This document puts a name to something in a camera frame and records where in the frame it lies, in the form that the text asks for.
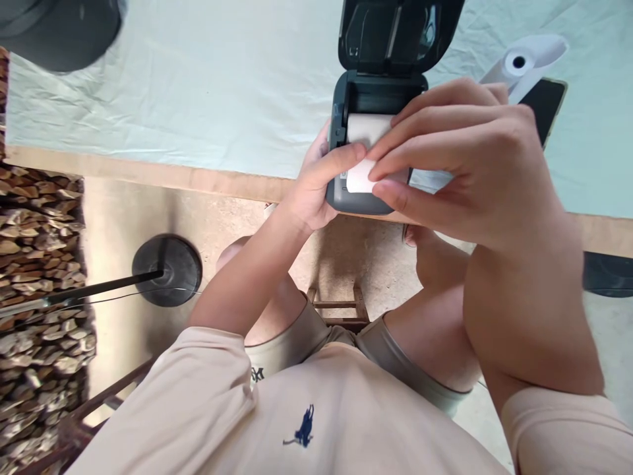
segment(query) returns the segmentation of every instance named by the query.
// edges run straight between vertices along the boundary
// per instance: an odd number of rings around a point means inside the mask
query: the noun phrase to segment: black round base
[[[585,290],[613,298],[633,297],[633,259],[585,252]]]
[[[164,270],[162,277],[136,284],[144,299],[154,305],[177,307],[191,299],[200,287],[200,257],[196,249],[180,237],[156,236],[138,249],[132,261],[132,274],[158,269]]]

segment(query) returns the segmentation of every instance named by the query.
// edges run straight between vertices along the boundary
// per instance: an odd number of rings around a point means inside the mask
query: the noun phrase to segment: shirt sleeve
[[[196,473],[255,407],[250,375],[242,336],[187,328],[67,473]]]
[[[501,424],[521,475],[633,474],[633,432],[605,397],[524,389]]]

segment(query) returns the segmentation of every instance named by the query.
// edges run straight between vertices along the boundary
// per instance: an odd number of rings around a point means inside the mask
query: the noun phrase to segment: shorts
[[[398,346],[384,324],[384,315],[358,335],[343,327],[328,327],[310,302],[285,332],[257,346],[246,347],[253,383],[287,367],[303,363],[331,342],[358,348],[367,358],[453,417],[469,393],[458,393],[438,383],[415,365]]]

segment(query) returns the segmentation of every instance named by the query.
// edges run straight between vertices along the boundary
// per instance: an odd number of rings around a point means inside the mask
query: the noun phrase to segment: dark gray object
[[[2,0],[0,46],[56,72],[83,69],[112,44],[117,0]]]
[[[423,73],[448,49],[463,6],[464,0],[345,1],[338,59],[347,71],[334,89],[330,150],[346,143],[349,114],[394,115],[429,88]],[[328,184],[326,198],[335,209],[393,211],[371,193],[349,193],[346,182],[343,174]]]

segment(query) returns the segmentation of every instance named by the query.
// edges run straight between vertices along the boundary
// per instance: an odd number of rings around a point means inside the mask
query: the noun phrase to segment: left hand
[[[329,124],[327,121],[308,149],[297,181],[279,206],[291,213],[308,233],[323,228],[338,214],[325,201],[328,182],[354,167],[367,153],[365,146],[359,143],[328,153]]]

